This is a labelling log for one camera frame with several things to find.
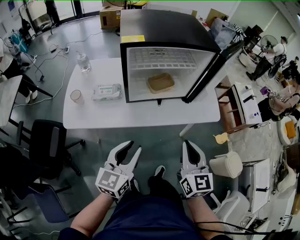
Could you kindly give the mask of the wooden shelf unit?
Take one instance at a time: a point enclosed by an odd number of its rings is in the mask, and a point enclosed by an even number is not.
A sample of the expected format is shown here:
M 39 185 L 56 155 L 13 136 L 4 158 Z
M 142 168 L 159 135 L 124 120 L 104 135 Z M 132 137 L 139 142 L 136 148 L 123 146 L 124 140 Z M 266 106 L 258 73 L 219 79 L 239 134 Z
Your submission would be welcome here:
M 217 98 L 220 116 L 226 133 L 233 134 L 248 127 L 240 97 L 234 85 L 219 83 L 216 90 L 224 90 Z

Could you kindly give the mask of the black standing fan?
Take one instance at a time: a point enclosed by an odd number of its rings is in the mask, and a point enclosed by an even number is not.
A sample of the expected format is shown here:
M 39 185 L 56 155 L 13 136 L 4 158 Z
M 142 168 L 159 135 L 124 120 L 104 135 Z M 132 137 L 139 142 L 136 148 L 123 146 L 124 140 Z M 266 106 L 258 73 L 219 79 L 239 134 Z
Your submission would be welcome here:
M 273 48 L 278 44 L 277 39 L 274 36 L 271 35 L 265 35 L 261 38 L 260 40 L 260 47 L 261 47 L 261 52 L 260 54 L 263 53 L 263 51 Z

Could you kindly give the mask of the blue metal chair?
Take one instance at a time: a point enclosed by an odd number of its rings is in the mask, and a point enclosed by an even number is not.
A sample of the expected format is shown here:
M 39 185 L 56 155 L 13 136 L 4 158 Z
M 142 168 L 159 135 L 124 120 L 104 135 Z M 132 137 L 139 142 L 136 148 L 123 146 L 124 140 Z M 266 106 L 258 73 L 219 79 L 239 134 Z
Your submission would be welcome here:
M 40 207 L 45 219 L 49 223 L 61 223 L 70 219 L 58 197 L 58 193 L 69 190 L 71 186 L 55 190 L 49 184 L 32 183 L 26 187 L 9 187 L 8 189 L 19 199 L 23 200 L 26 196 L 32 194 L 38 206 Z

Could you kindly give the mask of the brown cardboard box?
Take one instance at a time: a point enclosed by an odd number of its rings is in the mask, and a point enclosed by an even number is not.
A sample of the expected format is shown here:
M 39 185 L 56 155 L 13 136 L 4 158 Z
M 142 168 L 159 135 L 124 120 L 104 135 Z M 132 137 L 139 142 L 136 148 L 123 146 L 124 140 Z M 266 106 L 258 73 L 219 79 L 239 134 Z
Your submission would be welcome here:
M 113 29 L 120 26 L 121 10 L 123 7 L 107 6 L 102 7 L 99 12 L 101 29 Z

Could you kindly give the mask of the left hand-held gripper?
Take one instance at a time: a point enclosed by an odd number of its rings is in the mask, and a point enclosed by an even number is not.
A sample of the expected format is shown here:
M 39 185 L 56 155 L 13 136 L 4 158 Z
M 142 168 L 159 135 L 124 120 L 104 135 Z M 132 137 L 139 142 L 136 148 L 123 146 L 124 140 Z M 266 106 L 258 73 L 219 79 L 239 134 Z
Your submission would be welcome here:
M 127 165 L 121 163 L 125 160 L 133 144 L 134 141 L 123 142 L 110 151 L 104 167 L 99 169 L 95 182 L 101 193 L 120 199 L 130 187 L 130 182 L 134 177 L 133 170 L 137 165 L 142 147 L 137 149 Z

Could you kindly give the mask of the black mini fridge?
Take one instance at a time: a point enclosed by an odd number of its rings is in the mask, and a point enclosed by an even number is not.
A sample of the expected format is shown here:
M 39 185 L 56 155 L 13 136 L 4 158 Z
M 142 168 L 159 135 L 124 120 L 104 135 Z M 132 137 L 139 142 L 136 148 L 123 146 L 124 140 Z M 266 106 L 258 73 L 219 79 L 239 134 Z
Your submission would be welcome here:
M 127 103 L 186 96 L 209 62 L 221 52 L 210 33 L 192 15 L 167 10 L 122 10 L 120 37 L 144 35 L 145 42 L 120 43 Z M 151 93 L 150 77 L 168 73 L 175 85 Z

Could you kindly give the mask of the white plastic chair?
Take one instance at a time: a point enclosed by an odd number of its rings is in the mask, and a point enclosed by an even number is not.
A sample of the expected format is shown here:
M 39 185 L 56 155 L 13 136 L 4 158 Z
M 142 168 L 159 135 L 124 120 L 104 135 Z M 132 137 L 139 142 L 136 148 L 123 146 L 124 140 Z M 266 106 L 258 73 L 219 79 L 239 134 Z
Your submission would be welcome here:
M 239 191 L 227 191 L 226 198 L 220 202 L 217 197 L 211 193 L 210 197 L 217 204 L 213 210 L 216 216 L 222 222 L 237 225 L 248 213 L 250 203 L 248 199 Z

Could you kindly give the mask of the person's right forearm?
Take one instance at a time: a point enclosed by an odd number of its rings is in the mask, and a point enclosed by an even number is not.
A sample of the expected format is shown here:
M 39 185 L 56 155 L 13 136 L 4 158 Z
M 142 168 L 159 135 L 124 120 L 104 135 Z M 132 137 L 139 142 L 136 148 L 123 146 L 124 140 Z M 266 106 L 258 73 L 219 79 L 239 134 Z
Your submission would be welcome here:
M 211 240 L 216 236 L 224 235 L 223 226 L 215 213 L 208 206 L 203 197 L 188 198 L 187 204 L 192 214 L 196 226 L 201 228 L 199 233 L 206 240 Z

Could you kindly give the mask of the brown paper tray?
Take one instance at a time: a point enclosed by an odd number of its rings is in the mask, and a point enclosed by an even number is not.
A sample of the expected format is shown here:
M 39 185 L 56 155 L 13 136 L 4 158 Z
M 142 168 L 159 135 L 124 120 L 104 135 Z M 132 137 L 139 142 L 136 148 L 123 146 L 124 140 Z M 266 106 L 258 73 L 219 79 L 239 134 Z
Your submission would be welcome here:
M 172 76 L 168 73 L 162 73 L 153 77 L 148 78 L 147 86 L 151 93 L 158 94 L 165 92 L 173 88 L 175 82 Z

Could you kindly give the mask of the person's dark blue clothing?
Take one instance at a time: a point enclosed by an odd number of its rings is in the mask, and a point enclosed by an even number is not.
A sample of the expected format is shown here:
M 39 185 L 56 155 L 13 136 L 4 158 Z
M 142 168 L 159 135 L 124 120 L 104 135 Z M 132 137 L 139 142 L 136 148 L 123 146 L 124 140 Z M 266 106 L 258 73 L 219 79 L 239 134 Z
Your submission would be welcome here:
M 206 240 L 167 180 L 151 176 L 148 186 L 149 195 L 131 190 L 124 194 L 102 231 L 89 238 L 67 227 L 60 231 L 58 240 Z M 231 238 L 224 234 L 211 240 Z

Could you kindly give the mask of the person's left forearm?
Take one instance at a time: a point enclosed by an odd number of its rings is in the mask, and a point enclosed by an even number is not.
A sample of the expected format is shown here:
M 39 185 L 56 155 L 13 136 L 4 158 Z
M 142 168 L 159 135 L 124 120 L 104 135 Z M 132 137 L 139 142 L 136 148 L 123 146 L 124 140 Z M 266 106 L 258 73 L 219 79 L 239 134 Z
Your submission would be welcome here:
M 87 237 L 92 237 L 96 232 L 114 199 L 101 193 L 94 201 L 81 210 L 73 219 L 71 228 L 78 230 Z

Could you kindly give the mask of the clear plastic cup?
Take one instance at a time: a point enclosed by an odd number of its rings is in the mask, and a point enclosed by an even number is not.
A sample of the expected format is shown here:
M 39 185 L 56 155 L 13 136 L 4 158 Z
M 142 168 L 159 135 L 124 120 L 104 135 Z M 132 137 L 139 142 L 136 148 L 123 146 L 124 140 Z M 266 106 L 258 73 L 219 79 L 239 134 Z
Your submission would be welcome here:
M 70 94 L 70 98 L 76 104 L 82 105 L 84 103 L 83 94 L 80 90 L 72 91 Z

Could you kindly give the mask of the yellow warning sticker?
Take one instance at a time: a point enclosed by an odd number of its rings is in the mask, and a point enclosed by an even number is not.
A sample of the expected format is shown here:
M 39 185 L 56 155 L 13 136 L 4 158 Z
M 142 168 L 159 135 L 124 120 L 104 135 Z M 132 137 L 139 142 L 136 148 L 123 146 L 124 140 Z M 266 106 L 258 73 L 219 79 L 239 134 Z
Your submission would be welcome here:
M 122 36 L 121 43 L 145 42 L 144 35 Z

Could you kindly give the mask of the striped black white fabric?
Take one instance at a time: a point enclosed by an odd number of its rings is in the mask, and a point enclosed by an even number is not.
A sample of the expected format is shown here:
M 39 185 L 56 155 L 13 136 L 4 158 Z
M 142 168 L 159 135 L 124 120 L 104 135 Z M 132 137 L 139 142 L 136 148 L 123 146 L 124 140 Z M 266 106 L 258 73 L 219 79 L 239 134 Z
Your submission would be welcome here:
M 235 32 L 236 32 L 236 35 L 233 39 L 235 41 L 243 40 L 246 37 L 246 34 L 243 31 L 243 29 L 237 24 L 233 24 L 232 26 L 233 26 L 233 28 L 235 29 Z

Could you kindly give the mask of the grey side table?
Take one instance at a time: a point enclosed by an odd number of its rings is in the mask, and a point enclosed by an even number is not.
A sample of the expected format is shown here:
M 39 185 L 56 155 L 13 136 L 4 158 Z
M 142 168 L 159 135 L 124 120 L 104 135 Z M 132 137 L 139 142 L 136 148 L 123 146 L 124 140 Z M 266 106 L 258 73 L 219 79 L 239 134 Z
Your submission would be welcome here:
M 6 79 L 4 75 L 0 76 L 0 132 L 7 136 L 9 134 L 2 129 L 4 126 L 9 122 L 18 126 L 10 116 L 22 77 L 22 75 L 18 75 Z

